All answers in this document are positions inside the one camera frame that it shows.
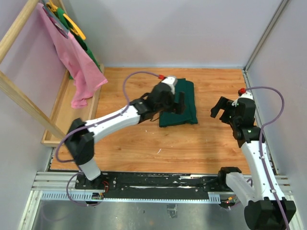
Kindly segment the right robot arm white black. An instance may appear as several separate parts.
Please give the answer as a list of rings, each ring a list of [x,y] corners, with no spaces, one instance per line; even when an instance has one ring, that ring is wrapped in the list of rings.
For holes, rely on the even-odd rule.
[[[228,124],[251,172],[250,185],[237,167],[222,167],[217,185],[224,192],[232,190],[244,206],[244,218],[251,230],[287,230],[296,212],[294,201],[287,200],[280,189],[267,153],[260,127],[255,125],[256,105],[250,93],[232,101],[221,97],[211,109],[211,117],[220,110],[220,120]]]

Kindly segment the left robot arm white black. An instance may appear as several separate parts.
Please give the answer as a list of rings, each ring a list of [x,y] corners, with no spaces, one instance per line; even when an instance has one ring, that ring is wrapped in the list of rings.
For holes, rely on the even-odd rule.
[[[140,98],[106,116],[82,121],[75,119],[64,141],[73,161],[86,177],[91,189],[102,186],[101,170],[94,160],[94,145],[106,136],[129,126],[151,120],[159,112],[182,114],[185,110],[185,93],[163,82],[154,86]]]

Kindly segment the dark green surgical cloth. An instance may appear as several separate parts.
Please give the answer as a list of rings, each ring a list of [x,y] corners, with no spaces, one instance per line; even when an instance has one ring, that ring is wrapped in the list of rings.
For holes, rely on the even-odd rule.
[[[197,110],[195,105],[194,83],[185,78],[178,79],[175,88],[175,102],[179,102],[179,93],[184,92],[184,112],[180,115],[161,112],[159,115],[159,127],[170,127],[183,124],[197,124]]]

